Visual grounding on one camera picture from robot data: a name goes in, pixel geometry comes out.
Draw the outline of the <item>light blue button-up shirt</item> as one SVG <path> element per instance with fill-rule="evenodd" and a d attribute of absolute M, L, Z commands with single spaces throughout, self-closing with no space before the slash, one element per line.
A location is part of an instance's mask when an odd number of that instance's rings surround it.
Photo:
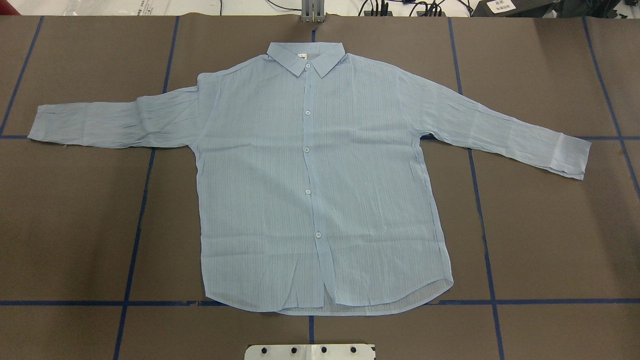
<path fill-rule="evenodd" d="M 270 43 L 194 86 L 39 105 L 29 139 L 188 147 L 205 296 L 248 312 L 382 316 L 455 283 L 424 136 L 582 180 L 589 141 L 342 43 Z"/>

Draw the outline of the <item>grey aluminium frame post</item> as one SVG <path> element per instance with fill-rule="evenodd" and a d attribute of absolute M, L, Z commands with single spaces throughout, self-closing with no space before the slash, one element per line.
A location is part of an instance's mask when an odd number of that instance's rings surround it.
<path fill-rule="evenodd" d="M 323 23 L 326 19 L 324 0 L 302 0 L 301 21 L 303 23 Z"/>

